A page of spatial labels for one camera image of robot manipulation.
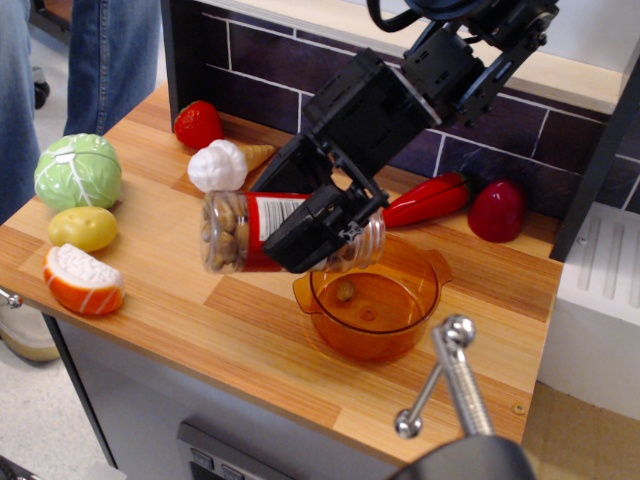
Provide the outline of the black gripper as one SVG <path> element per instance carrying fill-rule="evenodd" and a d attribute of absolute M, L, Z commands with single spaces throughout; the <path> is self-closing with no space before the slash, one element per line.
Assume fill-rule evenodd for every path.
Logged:
<path fill-rule="evenodd" d="M 419 133 L 441 125 L 443 116 L 370 49 L 328 81 L 303 116 L 308 126 L 277 152 L 251 191 L 312 195 L 262 250 L 291 273 L 365 269 L 379 262 L 385 246 L 388 194 L 375 175 Z M 354 186 L 337 187 L 330 156 Z"/>

